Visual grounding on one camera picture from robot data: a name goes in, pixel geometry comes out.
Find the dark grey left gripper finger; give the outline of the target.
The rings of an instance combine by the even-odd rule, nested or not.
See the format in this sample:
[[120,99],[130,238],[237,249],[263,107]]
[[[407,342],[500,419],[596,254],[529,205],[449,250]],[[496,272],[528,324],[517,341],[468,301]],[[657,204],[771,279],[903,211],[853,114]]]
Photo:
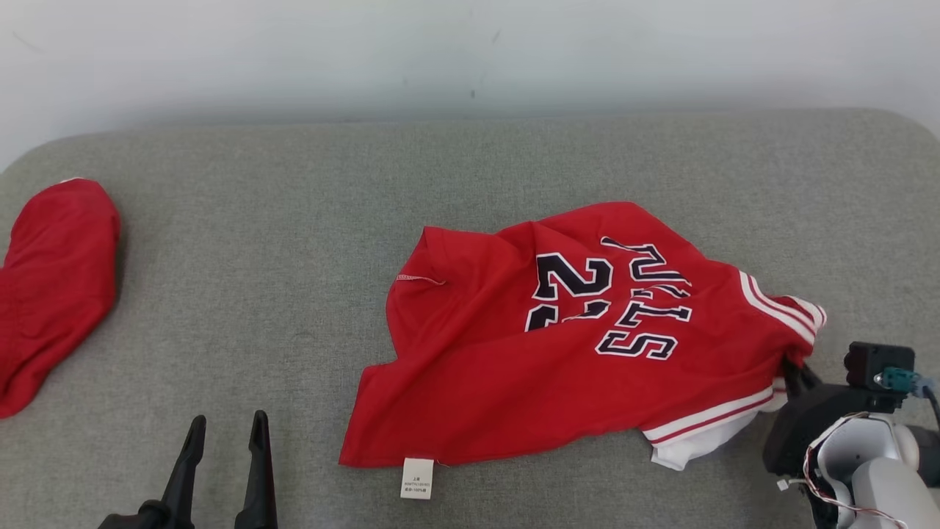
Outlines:
[[234,529],[278,529],[269,419],[265,411],[254,414],[248,450],[251,461],[244,508],[235,518]]
[[184,446],[162,495],[162,503],[167,509],[167,519],[162,523],[162,529],[195,529],[191,519],[192,495],[195,473],[203,458],[206,429],[205,416],[198,415],[192,419]]

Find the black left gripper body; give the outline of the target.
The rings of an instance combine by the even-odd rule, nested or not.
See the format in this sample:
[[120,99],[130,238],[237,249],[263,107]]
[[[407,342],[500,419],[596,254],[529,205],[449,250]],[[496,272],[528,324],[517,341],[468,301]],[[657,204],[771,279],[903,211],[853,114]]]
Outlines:
[[162,501],[145,501],[135,514],[109,514],[98,529],[164,529],[167,506]]

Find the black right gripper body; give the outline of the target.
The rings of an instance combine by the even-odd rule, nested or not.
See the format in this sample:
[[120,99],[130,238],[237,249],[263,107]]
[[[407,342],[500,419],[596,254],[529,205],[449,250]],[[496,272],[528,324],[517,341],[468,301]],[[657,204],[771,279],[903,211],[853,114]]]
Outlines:
[[829,383],[812,388],[789,383],[786,396],[762,453],[764,468],[777,476],[799,475],[809,443],[836,420],[859,412],[892,414],[902,406],[899,392]]

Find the red shorts with white stripe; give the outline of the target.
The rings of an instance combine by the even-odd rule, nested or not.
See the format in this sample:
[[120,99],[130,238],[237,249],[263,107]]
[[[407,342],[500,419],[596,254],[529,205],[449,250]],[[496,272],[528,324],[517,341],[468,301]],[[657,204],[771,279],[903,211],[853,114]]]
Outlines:
[[51,185],[21,209],[0,265],[0,420],[23,411],[110,312],[120,232],[90,179]]

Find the red basketball jersey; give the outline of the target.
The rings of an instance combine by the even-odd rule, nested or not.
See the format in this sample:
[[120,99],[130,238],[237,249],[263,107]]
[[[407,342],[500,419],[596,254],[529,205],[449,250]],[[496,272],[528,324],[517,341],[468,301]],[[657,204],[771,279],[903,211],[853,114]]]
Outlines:
[[494,234],[427,226],[391,285],[339,463],[456,466],[637,429],[681,471],[787,401],[827,321],[632,202]]

